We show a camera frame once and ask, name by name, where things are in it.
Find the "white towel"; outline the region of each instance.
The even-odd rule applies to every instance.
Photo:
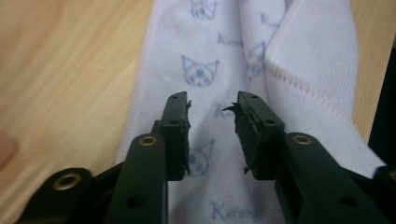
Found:
[[[256,93],[287,132],[315,136],[371,176],[383,163],[351,121],[358,56],[346,0],[157,0],[117,162],[167,97],[186,91],[191,176],[169,183],[169,222],[283,223],[274,183],[243,175],[234,116],[221,109],[239,91]]]

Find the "black plastic part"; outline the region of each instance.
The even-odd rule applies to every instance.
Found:
[[[182,180],[189,172],[189,129],[188,110],[185,91],[171,95],[163,110],[161,120],[156,120],[152,133],[159,133],[165,139],[167,180]]]
[[[373,185],[378,207],[396,223],[396,168],[383,166],[376,169]]]
[[[83,168],[69,168],[50,176],[16,223],[76,223],[91,182],[91,172]]]
[[[159,134],[143,134],[134,139],[105,223],[167,223],[165,156],[165,142]]]
[[[238,92],[238,103],[224,110],[235,113],[235,132],[241,142],[247,168],[258,180],[273,180],[284,122],[259,96],[248,92]]]
[[[389,223],[317,139],[288,133],[284,143],[276,192],[289,223]]]

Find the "wood grain surface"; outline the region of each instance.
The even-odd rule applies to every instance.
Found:
[[[396,33],[396,0],[352,0],[360,68],[354,121],[368,142]]]
[[[367,139],[395,34],[394,0],[354,0],[361,45],[355,120]],[[0,223],[43,181],[114,162],[152,1],[0,0],[0,131],[18,151],[0,171]]]

